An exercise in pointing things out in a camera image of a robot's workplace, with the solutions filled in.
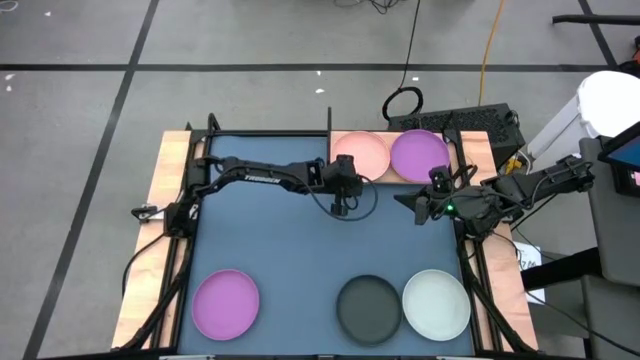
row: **white plate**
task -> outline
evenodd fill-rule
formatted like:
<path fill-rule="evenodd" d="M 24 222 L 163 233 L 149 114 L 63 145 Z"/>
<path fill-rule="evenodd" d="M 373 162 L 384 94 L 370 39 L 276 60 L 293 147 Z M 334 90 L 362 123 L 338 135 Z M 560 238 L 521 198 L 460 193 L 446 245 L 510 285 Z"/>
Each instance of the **white plate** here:
<path fill-rule="evenodd" d="M 409 280 L 402 308 L 418 334 L 436 341 L 451 340 L 469 323 L 471 306 L 462 284 L 440 270 L 423 270 Z"/>

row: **white paper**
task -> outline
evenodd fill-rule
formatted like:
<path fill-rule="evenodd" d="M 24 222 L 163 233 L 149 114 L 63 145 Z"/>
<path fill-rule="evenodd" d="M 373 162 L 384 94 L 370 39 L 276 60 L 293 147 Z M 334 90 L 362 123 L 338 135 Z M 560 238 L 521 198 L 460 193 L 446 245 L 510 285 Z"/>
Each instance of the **white paper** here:
<path fill-rule="evenodd" d="M 520 262 L 520 271 L 527 270 L 534 266 L 542 265 L 542 255 L 540 255 L 539 247 L 529 244 L 522 244 L 519 242 L 513 242 L 518 248 L 518 261 Z M 542 301 L 546 301 L 544 298 L 544 289 L 538 289 L 531 291 L 533 296 L 540 298 Z M 534 304 L 540 304 L 540 302 L 527 294 L 527 301 Z"/>

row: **monitor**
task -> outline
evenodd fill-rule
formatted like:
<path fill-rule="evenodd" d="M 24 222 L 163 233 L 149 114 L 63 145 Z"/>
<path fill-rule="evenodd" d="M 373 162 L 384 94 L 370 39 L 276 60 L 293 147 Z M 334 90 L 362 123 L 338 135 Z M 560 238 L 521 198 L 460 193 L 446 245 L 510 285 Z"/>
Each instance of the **monitor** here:
<path fill-rule="evenodd" d="M 598 160 L 640 171 L 640 122 L 604 143 Z"/>

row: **purple plate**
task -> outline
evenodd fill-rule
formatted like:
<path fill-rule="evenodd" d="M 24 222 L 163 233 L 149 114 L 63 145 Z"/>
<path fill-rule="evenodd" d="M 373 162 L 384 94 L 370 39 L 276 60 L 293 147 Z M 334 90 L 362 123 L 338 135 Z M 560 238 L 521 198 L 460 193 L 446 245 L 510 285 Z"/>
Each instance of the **purple plate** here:
<path fill-rule="evenodd" d="M 432 132 L 409 130 L 393 142 L 391 166 L 407 181 L 430 184 L 431 169 L 449 166 L 449 149 L 440 136 Z"/>
<path fill-rule="evenodd" d="M 193 322 L 213 340 L 231 340 L 242 335 L 258 315 L 260 294 L 249 275 L 238 270 L 220 270 L 209 275 L 193 297 Z"/>

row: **black plate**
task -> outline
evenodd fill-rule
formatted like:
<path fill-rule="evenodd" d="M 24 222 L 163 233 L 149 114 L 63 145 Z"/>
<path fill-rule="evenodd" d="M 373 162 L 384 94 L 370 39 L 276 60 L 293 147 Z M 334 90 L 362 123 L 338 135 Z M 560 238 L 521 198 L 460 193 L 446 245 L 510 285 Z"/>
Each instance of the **black plate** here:
<path fill-rule="evenodd" d="M 342 330 L 360 345 L 380 345 L 396 333 L 402 322 L 402 304 L 396 289 L 375 275 L 349 280 L 336 303 Z"/>

